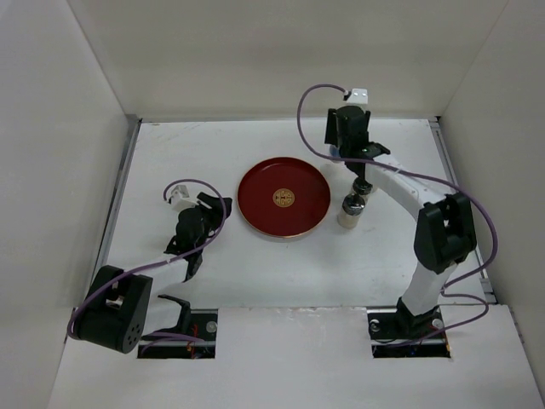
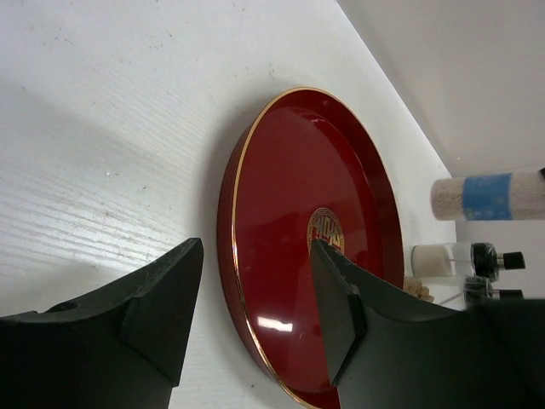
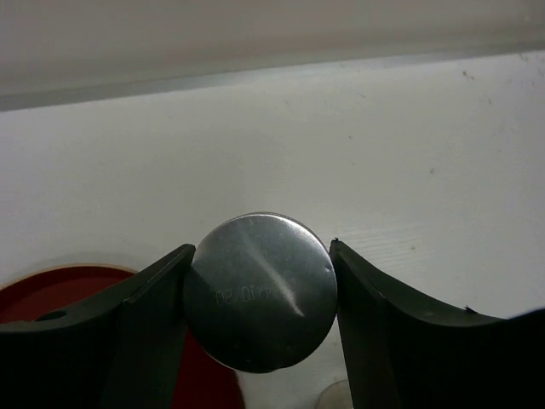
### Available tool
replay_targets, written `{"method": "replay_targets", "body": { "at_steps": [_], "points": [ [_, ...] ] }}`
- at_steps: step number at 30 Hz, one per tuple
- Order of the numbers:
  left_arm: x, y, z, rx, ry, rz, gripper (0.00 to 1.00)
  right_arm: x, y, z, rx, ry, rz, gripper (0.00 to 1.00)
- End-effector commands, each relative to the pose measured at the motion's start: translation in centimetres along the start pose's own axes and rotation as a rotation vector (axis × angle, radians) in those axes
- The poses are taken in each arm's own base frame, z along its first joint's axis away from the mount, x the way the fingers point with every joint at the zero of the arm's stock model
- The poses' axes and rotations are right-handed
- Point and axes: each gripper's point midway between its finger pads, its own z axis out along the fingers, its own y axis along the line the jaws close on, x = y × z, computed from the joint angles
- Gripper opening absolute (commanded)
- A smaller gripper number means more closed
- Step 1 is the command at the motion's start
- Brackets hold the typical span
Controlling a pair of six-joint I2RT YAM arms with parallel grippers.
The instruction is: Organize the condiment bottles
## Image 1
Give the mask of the tall blue label spice jar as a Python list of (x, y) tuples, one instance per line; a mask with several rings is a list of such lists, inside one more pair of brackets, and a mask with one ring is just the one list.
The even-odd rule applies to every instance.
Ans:
[(343, 164), (339, 148), (335, 145), (328, 145), (328, 152), (323, 154), (323, 158), (329, 160), (333, 164)]

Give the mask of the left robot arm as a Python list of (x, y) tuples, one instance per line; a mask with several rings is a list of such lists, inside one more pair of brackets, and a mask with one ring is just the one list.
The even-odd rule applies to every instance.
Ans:
[[(170, 261), (181, 259), (187, 263), (182, 275), (182, 281), (187, 282), (203, 262), (204, 247), (231, 215), (232, 199), (199, 193), (195, 204), (177, 204), (181, 209), (175, 235), (165, 253), (171, 256)], [(167, 263), (154, 262), (133, 273), (111, 265), (101, 267), (83, 303), (69, 320), (67, 336), (123, 354), (131, 352), (143, 335), (158, 340), (160, 336), (154, 330), (144, 328), (153, 282), (144, 272)]]

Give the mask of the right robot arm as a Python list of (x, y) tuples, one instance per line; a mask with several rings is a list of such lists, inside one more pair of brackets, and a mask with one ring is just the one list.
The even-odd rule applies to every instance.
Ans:
[(471, 201), (463, 193), (442, 194), (420, 182), (388, 148), (370, 140), (369, 123), (370, 112), (362, 107), (328, 111), (324, 141), (334, 158), (356, 175), (337, 221), (344, 228), (355, 228), (374, 188), (413, 217), (416, 270), (397, 302), (393, 330), (405, 339), (418, 338), (436, 317), (446, 281), (476, 247)]

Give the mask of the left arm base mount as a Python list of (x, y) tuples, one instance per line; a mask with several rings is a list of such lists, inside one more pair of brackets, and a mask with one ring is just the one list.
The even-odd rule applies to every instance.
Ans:
[(144, 360), (209, 360), (215, 358), (219, 311), (194, 309), (172, 328), (168, 336), (143, 337), (137, 358)]

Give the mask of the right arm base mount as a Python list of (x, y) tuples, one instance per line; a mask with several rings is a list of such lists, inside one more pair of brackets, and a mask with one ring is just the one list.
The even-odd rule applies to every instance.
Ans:
[(436, 308), (413, 329), (404, 329), (392, 308), (367, 311), (371, 353), (376, 359), (450, 358), (450, 345), (442, 332), (443, 316)]

